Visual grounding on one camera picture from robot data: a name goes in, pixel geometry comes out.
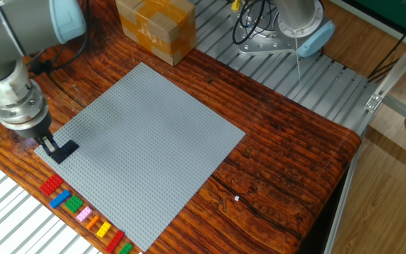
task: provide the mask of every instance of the lego brick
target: lego brick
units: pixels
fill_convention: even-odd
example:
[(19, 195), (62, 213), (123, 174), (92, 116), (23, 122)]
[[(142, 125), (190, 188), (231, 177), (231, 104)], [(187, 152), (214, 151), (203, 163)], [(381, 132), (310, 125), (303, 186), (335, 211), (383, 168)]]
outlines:
[(111, 228), (111, 224), (108, 222), (104, 222), (103, 226), (101, 226), (101, 228), (99, 228), (98, 232), (97, 232), (97, 236), (103, 238), (104, 235), (106, 234), (106, 232)]
[(95, 216), (87, 226), (85, 226), (87, 229), (91, 229), (93, 227), (93, 225), (95, 225), (95, 223), (98, 222), (99, 217)]
[(63, 180), (61, 177), (59, 177), (57, 174), (54, 174), (52, 177), (50, 177), (46, 182), (40, 186), (40, 190), (43, 192), (43, 194), (49, 196), (51, 195), (61, 184), (63, 183)]
[(55, 132), (68, 159), (35, 152), (146, 250), (244, 135), (141, 63)]
[(133, 245), (131, 243), (126, 243), (118, 254), (128, 254), (132, 249)]
[(71, 211), (71, 212), (76, 212), (78, 211), (79, 207), (81, 207), (84, 204), (84, 201), (82, 201), (80, 198), (77, 197), (77, 195), (73, 195), (67, 203), (65, 203), (65, 206)]
[(87, 219), (89, 217), (89, 215), (92, 213), (92, 209), (90, 209), (89, 207), (84, 208), (83, 211), (81, 211), (81, 213), (76, 217), (76, 219), (78, 219), (78, 221), (83, 222), (85, 219)]
[(109, 252), (109, 253), (112, 253), (113, 250), (116, 249), (117, 245), (120, 243), (120, 241), (121, 241), (121, 239), (123, 238), (124, 235), (125, 234), (122, 231), (118, 230), (116, 235), (113, 236), (113, 238), (112, 238), (111, 242), (109, 243), (109, 245), (106, 247), (106, 251)]
[(71, 196), (70, 191), (64, 190), (61, 194), (59, 194), (56, 198), (51, 200), (49, 205), (51, 205), (52, 208), (56, 209), (59, 205), (61, 205), (67, 198)]
[(68, 158), (74, 151), (79, 148), (79, 145), (73, 140), (69, 140), (63, 147), (59, 148), (51, 154), (51, 158), (57, 163), (62, 163)]

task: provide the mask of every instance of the metal mount bracket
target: metal mount bracket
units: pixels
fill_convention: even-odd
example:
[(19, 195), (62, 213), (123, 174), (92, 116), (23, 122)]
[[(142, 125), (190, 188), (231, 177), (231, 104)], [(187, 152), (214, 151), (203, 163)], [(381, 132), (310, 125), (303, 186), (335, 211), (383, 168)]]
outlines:
[(382, 101), (383, 101), (382, 96), (373, 94), (369, 99), (369, 101), (367, 101), (365, 109), (368, 111), (375, 112), (380, 106)]

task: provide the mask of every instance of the black cable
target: black cable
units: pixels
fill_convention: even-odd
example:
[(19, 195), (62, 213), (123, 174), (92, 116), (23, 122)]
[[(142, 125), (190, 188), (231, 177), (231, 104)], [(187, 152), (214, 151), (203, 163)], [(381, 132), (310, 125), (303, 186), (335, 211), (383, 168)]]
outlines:
[(59, 52), (57, 52), (56, 56), (54, 57), (53, 61), (51, 61), (51, 67), (54, 67), (54, 64), (56, 64), (57, 60), (59, 57), (62, 55), (63, 50), (66, 48), (66, 44), (62, 45), (61, 49)]
[(375, 67), (375, 69), (371, 72), (371, 74), (369, 74), (369, 76), (367, 77), (368, 79), (370, 79), (373, 75), (377, 74), (377, 69), (381, 67), (381, 65), (386, 61), (386, 59), (388, 59), (388, 57), (399, 47), (400, 43), (403, 42), (403, 40), (405, 39), (405, 35), (403, 35), (399, 42), (396, 43), (394, 45), (394, 47), (388, 52), (388, 54), (385, 56), (385, 58), (383, 60), (381, 60), (381, 62)]
[(65, 66), (67, 66), (68, 64), (73, 63), (76, 59), (78, 59), (81, 56), (81, 54), (84, 52), (84, 50), (85, 50), (85, 48), (86, 48), (86, 46), (87, 46), (87, 44), (88, 44), (88, 42), (90, 40), (90, 14), (91, 14), (90, 13), (90, 0), (85, 0), (85, 6), (86, 6), (86, 9), (87, 9), (85, 40), (82, 43), (82, 46), (79, 49), (79, 51), (76, 53), (76, 55), (72, 59), (70, 59), (69, 61), (61, 64), (60, 66), (53, 67), (53, 69), (52, 69), (53, 71), (61, 69), (61, 68), (65, 67)]
[(271, 7), (271, 2), (268, 1), (268, 3), (269, 3), (269, 12), (266, 13), (266, 15), (267, 15), (267, 14), (269, 15), (269, 23), (267, 24), (267, 26), (266, 26), (265, 28), (263, 28), (263, 30), (261, 30), (261, 31), (259, 31), (259, 32), (257, 32), (257, 33), (255, 33), (253, 36), (251, 36), (250, 39), (253, 39), (253, 37), (255, 37), (256, 35), (258, 35), (258, 34), (260, 34), (260, 33), (262, 33), (262, 32), (264, 32), (265, 30), (267, 30), (267, 28), (269, 28), (269, 26), (271, 26), (271, 23), (272, 23), (272, 11), (275, 11), (276, 8), (272, 9), (272, 7)]
[(47, 75), (49, 75), (52, 71), (56, 71), (56, 70), (59, 70), (59, 69), (61, 69), (63, 67), (66, 67), (68, 64), (71, 64), (71, 63), (74, 62), (74, 60), (78, 59), (81, 56), (81, 54), (84, 52), (84, 50), (87, 47), (87, 44), (88, 44), (88, 42), (90, 40), (90, 16), (91, 16), (91, 13), (90, 13), (90, 0), (85, 0), (84, 3), (85, 3), (85, 7), (86, 7), (86, 16), (85, 16), (85, 19), (86, 19), (86, 31), (85, 32), (86, 32), (86, 35), (85, 35), (85, 40), (82, 43), (82, 46), (79, 49), (79, 51), (76, 53), (76, 55), (72, 59), (68, 60), (67, 62), (65, 62), (65, 63), (63, 63), (63, 64), (61, 64), (61, 65), (59, 65), (57, 67), (54, 67), (54, 65), (58, 61), (59, 57), (62, 55), (63, 50), (66, 48), (66, 44), (64, 44), (62, 46), (62, 48), (59, 50), (59, 52), (56, 54), (56, 56), (53, 58), (53, 60), (46, 60), (46, 61), (43, 61), (43, 62), (40, 62), (40, 63), (35, 63), (35, 59), (38, 59), (44, 53), (44, 51), (40, 52), (35, 57), (35, 59), (31, 60), (28, 63), (28, 64), (32, 64), (29, 72), (34, 73), (34, 76), (30, 76), (30, 78), (35, 78), (35, 77), (41, 75), (42, 73), (46, 73)]
[(40, 51), (37, 55), (35, 55), (32, 59), (31, 59), (31, 61), (29, 61), (27, 64), (26, 64), (26, 66), (29, 66), (29, 65), (31, 65), (32, 63), (34, 63), (39, 57), (41, 57), (42, 55), (43, 55), (43, 53), (44, 52), (46, 52), (47, 50), (46, 49), (43, 49), (42, 51)]
[(386, 68), (386, 67), (388, 67), (389, 65), (393, 65), (394, 64), (394, 62), (393, 63), (390, 63), (390, 64), (388, 64), (387, 66), (385, 66), (385, 67), (382, 67), (382, 68), (380, 68), (381, 67), (381, 65), (383, 64), (383, 63), (385, 63), (385, 61), (386, 61), (386, 59), (388, 59), (388, 57), (398, 48), (398, 46), (402, 43), (402, 41), (405, 39), (405, 35), (403, 35), (401, 38), (400, 38), (400, 40), (399, 40), (399, 42), (388, 52), (388, 54), (385, 56), (385, 58), (375, 67), (375, 69), (369, 74), (369, 76), (367, 77), (368, 79), (369, 79), (369, 82), (371, 82), (373, 79), (371, 79), (371, 77), (373, 76), (373, 75), (375, 75), (375, 74), (377, 74), (379, 71), (381, 71), (381, 70), (383, 70), (384, 68)]
[(262, 13), (264, 12), (264, 7), (265, 7), (265, 6), (266, 6), (266, 0), (262, 0), (261, 10), (259, 11), (258, 18), (257, 18), (257, 20), (255, 21), (255, 23), (254, 23), (252, 29), (250, 30), (250, 32), (248, 33), (248, 35), (245, 36), (244, 39), (242, 39), (242, 40), (240, 40), (240, 41), (238, 42), (238, 41), (236, 40), (236, 29), (238, 28), (239, 22), (240, 22), (240, 20), (242, 19), (244, 13), (241, 13), (241, 14), (239, 15), (239, 18), (236, 20), (236, 22), (235, 22), (235, 24), (234, 24), (234, 28), (233, 28), (233, 36), (232, 36), (232, 37), (233, 37), (233, 43), (234, 43), (234, 44), (236, 44), (236, 45), (241, 45), (242, 43), (244, 43), (245, 41), (247, 41), (247, 40), (250, 38), (250, 36), (252, 36), (254, 30), (257, 28), (257, 26), (258, 26), (258, 24), (259, 24), (259, 21), (260, 21), (260, 18), (262, 17)]
[(248, 26), (247, 26), (246, 24), (244, 24), (244, 22), (242, 21), (242, 17), (244, 16), (244, 14), (247, 12), (247, 10), (248, 10), (248, 8), (249, 8), (248, 1), (249, 1), (249, 0), (246, 0), (245, 3), (244, 3), (244, 5), (243, 5), (242, 8), (240, 9), (240, 15), (239, 15), (239, 18), (240, 18), (240, 25), (241, 25), (243, 28), (248, 28)]

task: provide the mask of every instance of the pink lego brick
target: pink lego brick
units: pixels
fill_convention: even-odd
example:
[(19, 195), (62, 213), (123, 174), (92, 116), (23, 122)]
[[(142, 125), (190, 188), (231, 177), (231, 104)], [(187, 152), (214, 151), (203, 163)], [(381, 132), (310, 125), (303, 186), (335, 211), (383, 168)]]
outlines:
[(78, 221), (83, 222), (85, 219), (89, 217), (89, 215), (92, 213), (92, 209), (89, 207), (84, 208), (84, 210), (76, 217)]

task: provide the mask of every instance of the orange lego brick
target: orange lego brick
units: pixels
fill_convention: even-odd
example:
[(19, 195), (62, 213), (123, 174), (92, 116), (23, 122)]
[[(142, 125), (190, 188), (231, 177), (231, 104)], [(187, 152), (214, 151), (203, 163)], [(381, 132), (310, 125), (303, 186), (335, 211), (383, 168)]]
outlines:
[(95, 216), (92, 221), (89, 222), (89, 224), (86, 226), (87, 229), (91, 229), (93, 227), (93, 225), (95, 225), (95, 223), (98, 222), (99, 217)]

